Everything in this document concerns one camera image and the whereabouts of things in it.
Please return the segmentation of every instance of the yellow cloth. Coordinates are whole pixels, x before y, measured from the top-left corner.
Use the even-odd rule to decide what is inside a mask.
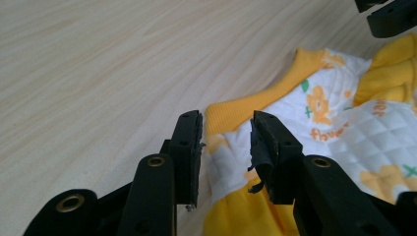
[[[384,47],[361,80],[355,104],[374,98],[410,101],[416,88],[416,54],[415,34]],[[209,106],[206,111],[208,149],[214,151],[221,145],[212,142],[215,139],[210,137],[236,131],[252,117],[254,110],[264,109],[318,70],[331,66],[327,57],[324,50],[312,52],[298,49],[291,69],[274,86],[250,96]],[[244,188],[216,202],[206,217],[205,235],[298,235],[292,206],[271,204],[265,188],[262,193],[248,194],[248,189],[259,181],[258,178],[249,181]]]

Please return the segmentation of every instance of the wooden table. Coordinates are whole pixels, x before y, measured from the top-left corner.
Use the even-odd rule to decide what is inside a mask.
[[[0,1],[0,235],[22,235],[57,194],[132,181],[177,117],[279,80],[297,47],[372,58],[353,0]],[[210,202],[179,206],[201,235]]]

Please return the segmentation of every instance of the baby blanket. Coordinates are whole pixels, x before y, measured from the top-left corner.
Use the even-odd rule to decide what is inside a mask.
[[[303,153],[334,159],[363,191],[394,204],[417,191],[417,36],[385,46],[373,60],[330,49],[298,49],[293,66],[260,93],[206,111],[205,158],[212,191],[206,235],[298,235],[292,206],[275,206],[251,166],[250,118],[273,114]]]

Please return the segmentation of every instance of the light wood grain surface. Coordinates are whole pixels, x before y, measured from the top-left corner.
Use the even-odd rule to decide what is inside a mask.
[[[279,80],[297,47],[371,58],[353,0],[0,1],[0,235],[57,194],[132,181],[177,117]],[[203,234],[179,207],[179,235]]]

